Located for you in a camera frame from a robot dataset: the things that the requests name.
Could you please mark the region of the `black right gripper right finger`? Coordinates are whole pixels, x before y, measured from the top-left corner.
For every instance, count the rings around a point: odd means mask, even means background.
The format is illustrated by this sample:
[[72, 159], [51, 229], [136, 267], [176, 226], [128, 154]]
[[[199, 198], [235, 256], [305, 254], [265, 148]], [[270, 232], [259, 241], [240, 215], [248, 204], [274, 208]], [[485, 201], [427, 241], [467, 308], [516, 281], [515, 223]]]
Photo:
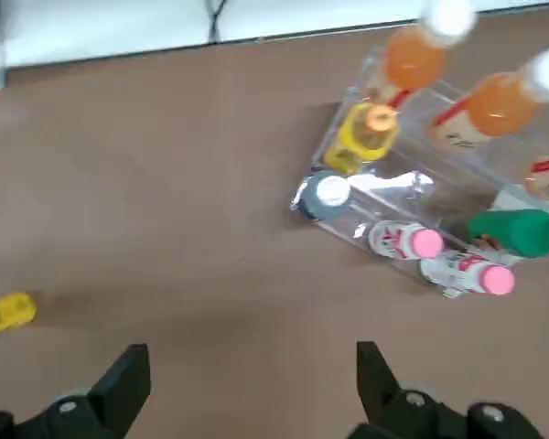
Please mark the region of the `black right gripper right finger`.
[[357, 390], [367, 422], [352, 439], [542, 439], [519, 411], [500, 402], [477, 402], [452, 410], [420, 390], [401, 387], [378, 346], [356, 345]]

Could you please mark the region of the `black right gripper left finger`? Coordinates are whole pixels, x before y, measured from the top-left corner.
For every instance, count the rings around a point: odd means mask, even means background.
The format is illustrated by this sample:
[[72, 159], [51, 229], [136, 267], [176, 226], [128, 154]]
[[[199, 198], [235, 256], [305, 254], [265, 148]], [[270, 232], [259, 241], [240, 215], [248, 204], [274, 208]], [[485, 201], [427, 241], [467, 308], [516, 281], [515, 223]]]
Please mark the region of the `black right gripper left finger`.
[[87, 391], [55, 400], [21, 423], [0, 411], [0, 438], [124, 438], [150, 396], [146, 344], [132, 344]]

